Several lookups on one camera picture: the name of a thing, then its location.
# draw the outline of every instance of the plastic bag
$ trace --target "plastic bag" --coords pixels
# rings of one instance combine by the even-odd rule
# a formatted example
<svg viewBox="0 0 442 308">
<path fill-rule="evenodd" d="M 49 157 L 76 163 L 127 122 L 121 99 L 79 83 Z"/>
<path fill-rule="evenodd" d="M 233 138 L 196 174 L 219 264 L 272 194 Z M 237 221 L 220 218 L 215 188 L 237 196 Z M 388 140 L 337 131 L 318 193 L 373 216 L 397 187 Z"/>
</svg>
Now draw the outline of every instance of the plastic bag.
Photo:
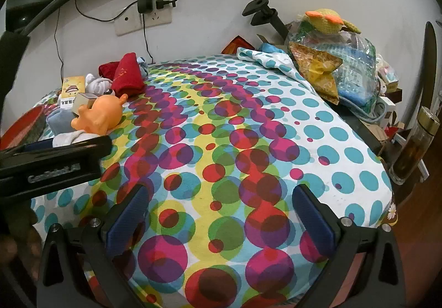
<svg viewBox="0 0 442 308">
<path fill-rule="evenodd" d="M 332 72 L 338 94 L 357 105 L 367 114 L 372 113 L 377 101 L 376 49 L 360 34 L 341 31 L 322 34 L 306 21 L 290 24 L 286 45 L 290 42 L 326 51 L 342 59 Z"/>
</svg>

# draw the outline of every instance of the glass bottle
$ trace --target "glass bottle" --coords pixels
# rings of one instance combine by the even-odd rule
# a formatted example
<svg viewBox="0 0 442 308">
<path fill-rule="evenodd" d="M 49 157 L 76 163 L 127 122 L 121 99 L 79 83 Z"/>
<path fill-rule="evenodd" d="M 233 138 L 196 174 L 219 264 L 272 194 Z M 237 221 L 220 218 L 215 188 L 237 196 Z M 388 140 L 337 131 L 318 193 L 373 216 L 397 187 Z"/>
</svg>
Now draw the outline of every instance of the glass bottle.
<svg viewBox="0 0 442 308">
<path fill-rule="evenodd" d="M 429 109 L 421 107 L 401 153 L 390 167 L 393 182 L 402 185 L 407 180 L 431 145 L 438 128 L 439 119 Z"/>
</svg>

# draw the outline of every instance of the wall socket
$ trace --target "wall socket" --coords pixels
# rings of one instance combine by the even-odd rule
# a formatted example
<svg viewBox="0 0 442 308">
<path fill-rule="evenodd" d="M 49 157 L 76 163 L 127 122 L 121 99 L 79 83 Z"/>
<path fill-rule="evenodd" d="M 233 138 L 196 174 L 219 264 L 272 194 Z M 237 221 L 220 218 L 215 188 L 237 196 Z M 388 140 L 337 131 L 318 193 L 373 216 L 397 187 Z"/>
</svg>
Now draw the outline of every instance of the wall socket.
<svg viewBox="0 0 442 308">
<path fill-rule="evenodd" d="M 161 10 L 154 8 L 152 13 L 144 14 L 144 21 L 147 28 L 162 24 L 170 24 L 172 22 L 172 6 L 167 5 Z"/>
<path fill-rule="evenodd" d="M 123 9 L 115 12 L 114 16 L 121 13 L 121 11 L 123 11 Z M 154 9 L 152 13 L 144 14 L 144 21 L 147 28 L 162 24 L 170 24 L 172 22 L 172 6 L 168 5 L 161 10 Z M 140 13 L 138 13 L 137 6 L 133 5 L 118 19 L 114 20 L 114 28 L 117 36 L 142 29 L 143 22 Z"/>
</svg>

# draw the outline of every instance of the red cloth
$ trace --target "red cloth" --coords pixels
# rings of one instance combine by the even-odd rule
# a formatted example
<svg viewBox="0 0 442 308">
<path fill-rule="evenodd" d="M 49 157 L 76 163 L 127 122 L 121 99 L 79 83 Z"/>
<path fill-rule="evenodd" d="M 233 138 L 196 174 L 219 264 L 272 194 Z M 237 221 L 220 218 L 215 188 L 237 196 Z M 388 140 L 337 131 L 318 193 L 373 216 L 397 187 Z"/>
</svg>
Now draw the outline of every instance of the red cloth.
<svg viewBox="0 0 442 308">
<path fill-rule="evenodd" d="M 98 73 L 101 77 L 113 80 L 115 76 L 115 71 L 117 70 L 119 61 L 108 62 L 107 64 L 102 64 L 98 67 Z"/>
<path fill-rule="evenodd" d="M 123 56 L 113 79 L 114 81 L 110 88 L 115 91 L 117 97 L 123 94 L 127 94 L 130 97 L 143 92 L 144 82 L 134 52 Z"/>
</svg>

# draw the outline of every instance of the blue rubber pad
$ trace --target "blue rubber pad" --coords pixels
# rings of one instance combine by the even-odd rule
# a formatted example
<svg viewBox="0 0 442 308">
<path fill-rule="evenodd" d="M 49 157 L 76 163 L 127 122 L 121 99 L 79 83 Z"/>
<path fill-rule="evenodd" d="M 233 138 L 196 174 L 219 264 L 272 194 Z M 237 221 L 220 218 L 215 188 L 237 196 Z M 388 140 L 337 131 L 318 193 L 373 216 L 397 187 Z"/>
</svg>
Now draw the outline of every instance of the blue rubber pad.
<svg viewBox="0 0 442 308">
<path fill-rule="evenodd" d="M 143 221 L 148 204 L 148 190 L 141 187 L 107 233 L 106 252 L 109 257 L 123 253 L 135 228 Z"/>
<path fill-rule="evenodd" d="M 332 257 L 336 251 L 334 232 L 300 186 L 293 190 L 292 202 L 319 254 Z"/>
</svg>

